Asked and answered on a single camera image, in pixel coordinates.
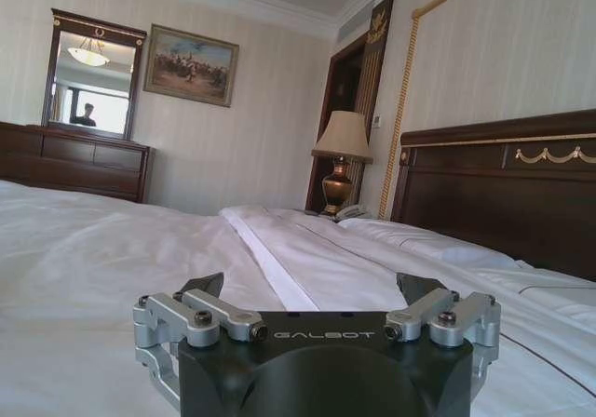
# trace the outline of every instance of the wooden mirror frame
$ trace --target wooden mirror frame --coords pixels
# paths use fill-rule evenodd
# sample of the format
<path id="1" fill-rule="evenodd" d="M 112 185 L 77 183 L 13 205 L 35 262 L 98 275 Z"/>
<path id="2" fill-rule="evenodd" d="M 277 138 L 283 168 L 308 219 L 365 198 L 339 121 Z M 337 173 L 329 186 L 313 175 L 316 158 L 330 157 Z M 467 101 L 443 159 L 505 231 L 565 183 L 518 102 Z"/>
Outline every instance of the wooden mirror frame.
<path id="1" fill-rule="evenodd" d="M 49 64 L 47 66 L 46 94 L 44 97 L 44 107 L 42 111 L 41 124 L 43 127 L 61 128 L 92 135 L 100 135 L 110 138 L 119 138 L 124 141 L 130 141 L 132 132 L 132 119 L 137 100 L 137 86 L 139 84 L 139 70 L 141 68 L 142 47 L 147 38 L 147 32 L 139 29 L 132 29 L 127 26 L 110 23 L 107 21 L 95 20 L 89 17 L 72 14 L 63 10 L 52 8 L 54 16 L 54 32 L 52 34 L 51 47 L 49 51 Z M 69 124 L 55 123 L 49 120 L 52 115 L 52 85 L 56 76 L 56 64 L 58 61 L 58 48 L 60 44 L 61 32 L 84 35 L 88 37 L 96 36 L 96 31 L 102 30 L 102 40 L 113 42 L 127 47 L 134 47 L 134 62 L 132 75 L 130 77 L 129 87 L 129 110 L 122 133 L 111 131 L 95 130 L 71 126 Z"/>

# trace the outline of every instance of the painting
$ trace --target painting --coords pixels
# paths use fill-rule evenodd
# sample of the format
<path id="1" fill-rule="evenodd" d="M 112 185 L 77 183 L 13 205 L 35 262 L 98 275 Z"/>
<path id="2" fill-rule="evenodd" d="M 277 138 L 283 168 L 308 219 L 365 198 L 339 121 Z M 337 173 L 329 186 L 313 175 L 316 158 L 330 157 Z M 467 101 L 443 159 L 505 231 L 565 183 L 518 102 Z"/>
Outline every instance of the painting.
<path id="1" fill-rule="evenodd" d="M 229 107 L 238 45 L 151 26 L 145 91 Z"/>

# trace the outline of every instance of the mirror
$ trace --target mirror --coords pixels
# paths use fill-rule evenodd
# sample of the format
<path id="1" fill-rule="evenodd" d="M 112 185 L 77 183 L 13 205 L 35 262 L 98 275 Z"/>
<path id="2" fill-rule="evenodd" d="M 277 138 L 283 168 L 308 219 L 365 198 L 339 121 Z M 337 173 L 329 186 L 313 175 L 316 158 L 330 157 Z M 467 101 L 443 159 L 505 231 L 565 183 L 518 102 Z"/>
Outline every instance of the mirror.
<path id="1" fill-rule="evenodd" d="M 43 124 L 128 140 L 146 33 L 52 12 Z"/>

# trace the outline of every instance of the metal bracket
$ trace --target metal bracket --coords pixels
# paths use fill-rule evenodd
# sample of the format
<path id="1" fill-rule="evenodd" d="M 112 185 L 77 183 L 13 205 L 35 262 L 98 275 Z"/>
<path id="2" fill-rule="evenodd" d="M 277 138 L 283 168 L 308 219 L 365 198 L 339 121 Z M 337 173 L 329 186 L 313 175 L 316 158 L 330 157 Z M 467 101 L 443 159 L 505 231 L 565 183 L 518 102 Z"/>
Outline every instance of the metal bracket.
<path id="1" fill-rule="evenodd" d="M 488 366 L 499 357 L 501 305 L 494 296 L 474 292 L 457 303 L 451 312 L 439 314 L 429 324 L 430 339 L 445 347 L 456 347 L 464 338 L 474 345 L 471 399 L 486 380 Z"/>
<path id="2" fill-rule="evenodd" d="M 447 289 L 435 289 L 408 308 L 386 315 L 386 335 L 397 342 L 417 340 L 428 324 L 430 339 L 457 347 L 464 338 L 474 346 L 471 399 L 486 380 L 488 366 L 499 356 L 501 305 L 493 296 L 474 292 L 463 301 Z"/>
<path id="3" fill-rule="evenodd" d="M 454 305 L 455 293 L 448 289 L 433 289 L 429 294 L 403 310 L 386 315 L 386 336 L 396 342 L 417 340 L 422 326 L 438 313 Z"/>
<path id="4" fill-rule="evenodd" d="M 132 308 L 135 357 L 150 371 L 156 389 L 180 410 L 180 381 L 171 356 L 178 356 L 178 343 L 186 338 L 194 347 L 219 341 L 220 325 L 230 338 L 241 342 L 261 341 L 267 327 L 257 312 L 240 310 L 210 294 L 191 289 L 176 301 L 164 293 L 143 296 Z M 169 343 L 169 353 L 161 344 Z"/>

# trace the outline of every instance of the wooden dresser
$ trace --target wooden dresser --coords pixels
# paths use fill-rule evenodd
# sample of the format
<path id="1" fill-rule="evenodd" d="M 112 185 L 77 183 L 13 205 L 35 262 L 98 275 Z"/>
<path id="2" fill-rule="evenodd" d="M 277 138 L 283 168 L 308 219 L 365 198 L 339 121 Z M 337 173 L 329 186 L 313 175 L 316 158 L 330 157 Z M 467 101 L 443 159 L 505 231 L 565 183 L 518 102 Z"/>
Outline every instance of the wooden dresser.
<path id="1" fill-rule="evenodd" d="M 0 180 L 142 203 L 151 150 L 84 132 L 0 122 Z"/>

